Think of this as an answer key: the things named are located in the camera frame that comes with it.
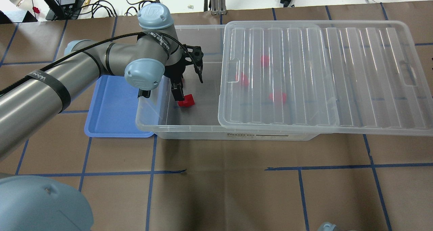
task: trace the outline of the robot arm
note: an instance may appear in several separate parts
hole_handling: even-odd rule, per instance
[[[143,32],[136,44],[102,43],[87,49],[95,42],[73,41],[65,55],[81,52],[46,71],[30,73],[27,81],[0,97],[0,160],[102,75],[125,76],[145,97],[164,75],[170,78],[175,100],[184,100],[182,74],[185,66],[194,64],[201,80],[201,48],[188,46],[192,55],[177,41],[173,19],[163,4],[144,6],[137,16]]]

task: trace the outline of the label on plastic bin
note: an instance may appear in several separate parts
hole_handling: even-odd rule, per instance
[[[254,138],[263,140],[302,140],[307,136],[307,134],[299,135],[266,135],[266,134],[248,134],[248,133],[227,133],[228,137],[239,137],[239,138]]]

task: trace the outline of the blue plastic tray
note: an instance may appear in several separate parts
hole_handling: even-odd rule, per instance
[[[136,128],[138,89],[122,76],[103,75],[96,82],[85,133],[90,137],[147,138],[153,132]]]

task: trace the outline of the blue joint cap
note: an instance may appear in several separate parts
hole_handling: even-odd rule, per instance
[[[142,7],[137,17],[143,29],[164,29],[174,23],[170,11],[162,3],[151,3]]]
[[[164,65],[158,60],[134,60],[125,68],[125,79],[135,88],[150,91],[158,87],[164,71]]]
[[[66,56],[68,54],[70,54],[72,52],[72,50],[74,49],[75,45],[79,44],[82,41],[90,41],[90,40],[74,40],[70,43],[68,43],[68,45],[65,48],[65,52],[63,53],[63,56]]]

